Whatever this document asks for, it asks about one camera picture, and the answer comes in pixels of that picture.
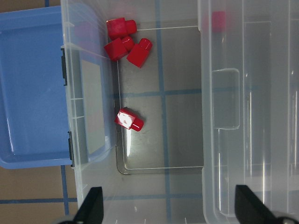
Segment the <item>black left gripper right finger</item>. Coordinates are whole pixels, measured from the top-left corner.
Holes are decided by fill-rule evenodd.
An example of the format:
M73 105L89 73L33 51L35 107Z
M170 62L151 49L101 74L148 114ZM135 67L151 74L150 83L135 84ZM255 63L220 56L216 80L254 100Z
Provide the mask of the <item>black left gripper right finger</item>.
M235 187L235 216L240 224L280 223L247 185Z

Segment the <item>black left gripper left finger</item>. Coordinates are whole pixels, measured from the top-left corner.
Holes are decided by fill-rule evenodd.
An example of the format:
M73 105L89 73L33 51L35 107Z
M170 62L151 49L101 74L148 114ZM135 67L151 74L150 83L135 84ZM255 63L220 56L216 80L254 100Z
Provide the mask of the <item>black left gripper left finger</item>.
M87 196L77 211L73 222L75 224L101 224L103 221L102 187L90 188Z

